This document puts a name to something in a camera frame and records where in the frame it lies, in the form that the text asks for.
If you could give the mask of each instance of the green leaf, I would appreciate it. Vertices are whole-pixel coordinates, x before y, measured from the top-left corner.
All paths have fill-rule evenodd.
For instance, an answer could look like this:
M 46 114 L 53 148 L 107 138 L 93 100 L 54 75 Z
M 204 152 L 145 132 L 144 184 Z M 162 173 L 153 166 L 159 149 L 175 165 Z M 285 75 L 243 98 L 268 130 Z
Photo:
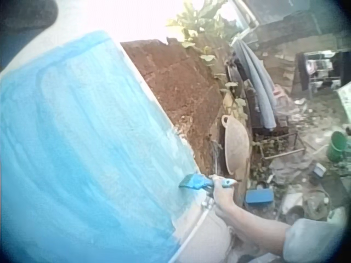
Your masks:
M 166 26 L 179 26 L 179 22 L 176 19 L 167 19 Z
M 183 48 L 188 48 L 188 47 L 193 47 L 195 46 L 195 43 L 193 42 L 182 42 Z
M 228 82 L 225 84 L 225 86 L 227 88 L 230 88 L 230 87 L 237 87 L 237 83 L 236 82 Z
M 214 60 L 216 57 L 214 55 L 201 55 L 200 58 L 204 59 L 206 62 Z
M 213 4 L 212 0 L 205 0 L 203 7 L 199 11 L 200 18 L 214 18 L 219 9 L 227 2 L 227 0 L 217 0 L 216 4 Z
M 214 74 L 215 77 L 226 77 L 226 74 L 224 73 L 216 73 Z
M 240 98 L 235 99 L 235 102 L 240 106 L 246 106 L 246 101 L 243 99 L 240 99 Z

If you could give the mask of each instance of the blue paintbrush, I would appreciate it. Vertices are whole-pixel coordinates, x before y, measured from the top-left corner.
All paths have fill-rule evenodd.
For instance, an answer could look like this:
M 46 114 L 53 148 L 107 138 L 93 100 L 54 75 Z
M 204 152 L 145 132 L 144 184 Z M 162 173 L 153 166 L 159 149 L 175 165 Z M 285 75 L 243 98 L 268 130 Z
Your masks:
M 222 179 L 223 188 L 230 188 L 236 181 L 234 179 Z M 180 188 L 199 190 L 202 188 L 213 188 L 213 181 L 202 174 L 189 174 L 179 184 Z

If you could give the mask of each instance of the sky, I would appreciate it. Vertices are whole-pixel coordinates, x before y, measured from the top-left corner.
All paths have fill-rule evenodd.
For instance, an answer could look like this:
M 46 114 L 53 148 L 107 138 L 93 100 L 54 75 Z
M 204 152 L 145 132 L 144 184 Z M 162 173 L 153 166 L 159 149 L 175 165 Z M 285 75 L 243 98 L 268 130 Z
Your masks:
M 166 21 L 183 11 L 183 0 L 102 0 L 103 19 L 106 26 L 113 26 L 120 32 L 120 41 L 142 39 L 159 39 L 165 41 L 169 31 Z M 203 6 L 203 0 L 193 0 L 196 9 Z M 230 4 L 225 4 L 221 10 L 222 17 L 235 19 L 235 10 Z

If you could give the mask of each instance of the blue paint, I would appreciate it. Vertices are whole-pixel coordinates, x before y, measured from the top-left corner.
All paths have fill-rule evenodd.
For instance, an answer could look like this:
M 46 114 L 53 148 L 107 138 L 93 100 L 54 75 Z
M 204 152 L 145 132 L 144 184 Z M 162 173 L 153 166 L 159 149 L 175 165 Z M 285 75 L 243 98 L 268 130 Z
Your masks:
M 103 32 L 1 83 L 1 245 L 20 262 L 166 262 L 197 166 Z

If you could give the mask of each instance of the debris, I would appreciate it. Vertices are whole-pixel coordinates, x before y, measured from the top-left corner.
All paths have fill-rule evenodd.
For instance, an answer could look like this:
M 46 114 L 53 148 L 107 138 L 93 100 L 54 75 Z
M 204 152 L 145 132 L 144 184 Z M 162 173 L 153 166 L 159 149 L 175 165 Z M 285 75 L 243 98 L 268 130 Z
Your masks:
M 302 197 L 303 197 L 303 193 L 288 193 L 284 197 L 284 201 L 281 208 L 282 214 L 286 215 L 287 212 L 296 205 L 302 206 L 302 201 L 303 201 Z
M 315 173 L 319 178 L 322 178 L 326 171 L 327 169 L 320 163 L 317 163 L 313 169 L 313 173 Z
M 327 222 L 340 226 L 345 226 L 347 224 L 347 214 L 345 207 L 339 207 L 335 210 L 331 210 L 329 212 Z
M 275 174 L 278 185 L 290 183 L 295 177 L 307 173 L 313 159 L 309 154 L 294 153 L 274 159 L 269 168 Z
M 308 219 L 326 219 L 330 211 L 330 202 L 325 204 L 328 194 L 323 190 L 311 190 L 303 195 L 303 209 Z
M 267 179 L 267 184 L 270 184 L 270 182 L 272 181 L 273 177 L 274 177 L 274 174 L 271 174 L 271 175 L 268 177 L 268 179 Z
M 300 100 L 294 101 L 294 103 L 295 103 L 296 105 L 303 105 L 305 102 L 306 102 L 306 99 L 305 99 L 305 98 L 302 98 L 302 99 L 300 99 Z
M 305 211 L 301 205 L 292 207 L 285 215 L 285 222 L 288 225 L 293 225 L 297 220 L 304 218 Z

